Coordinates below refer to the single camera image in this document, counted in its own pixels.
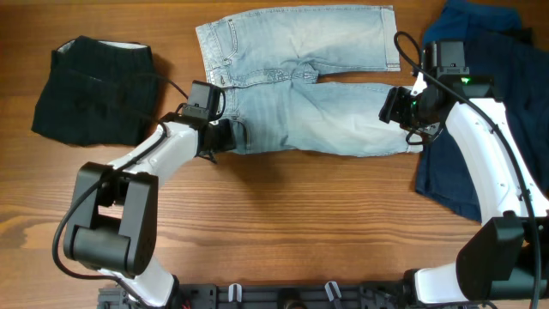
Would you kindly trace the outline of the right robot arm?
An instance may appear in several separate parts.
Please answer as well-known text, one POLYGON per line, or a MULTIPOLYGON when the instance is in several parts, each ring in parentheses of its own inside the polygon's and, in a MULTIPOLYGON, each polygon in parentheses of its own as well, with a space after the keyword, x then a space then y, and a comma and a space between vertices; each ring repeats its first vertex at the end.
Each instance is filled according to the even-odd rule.
POLYGON ((480 230, 455 261, 409 270, 412 306, 458 306, 548 295, 548 201, 510 132, 506 109, 489 76, 474 76, 458 40, 433 41, 413 63, 412 88, 389 91, 379 113, 424 145, 448 132, 467 165, 480 204, 480 230))

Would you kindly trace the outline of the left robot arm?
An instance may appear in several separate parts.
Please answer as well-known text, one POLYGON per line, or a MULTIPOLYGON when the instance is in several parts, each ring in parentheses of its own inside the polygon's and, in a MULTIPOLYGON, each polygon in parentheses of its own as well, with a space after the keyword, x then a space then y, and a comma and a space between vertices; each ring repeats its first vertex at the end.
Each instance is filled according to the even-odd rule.
POLYGON ((108 280, 100 308, 188 308, 178 278, 154 256, 160 187, 196 157, 234 149, 225 91, 195 81, 187 100, 157 120, 128 154, 78 171, 72 203, 54 234, 52 256, 65 274, 108 280))

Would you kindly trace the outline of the light blue denim shorts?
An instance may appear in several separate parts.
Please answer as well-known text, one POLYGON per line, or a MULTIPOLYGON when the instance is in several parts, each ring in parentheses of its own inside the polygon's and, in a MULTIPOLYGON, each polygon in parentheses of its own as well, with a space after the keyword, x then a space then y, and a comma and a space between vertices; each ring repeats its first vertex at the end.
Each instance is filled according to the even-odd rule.
POLYGON ((370 5, 255 9, 199 26, 206 77, 225 91, 236 152, 414 152, 398 124, 378 117, 389 85, 326 81, 397 71, 395 32, 394 10, 370 5))

